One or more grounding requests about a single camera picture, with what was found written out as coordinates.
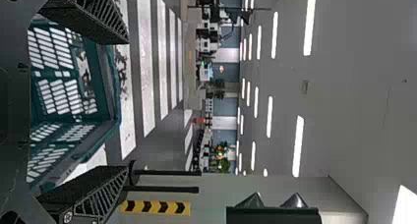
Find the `yellow and black warning stripe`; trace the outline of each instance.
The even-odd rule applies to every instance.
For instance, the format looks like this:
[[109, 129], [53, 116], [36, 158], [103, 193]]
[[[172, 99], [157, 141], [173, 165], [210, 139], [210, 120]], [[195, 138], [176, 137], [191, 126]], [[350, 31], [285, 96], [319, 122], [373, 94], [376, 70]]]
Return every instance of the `yellow and black warning stripe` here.
[[189, 201], [126, 200], [120, 204], [119, 210], [124, 213], [191, 216], [191, 203]]

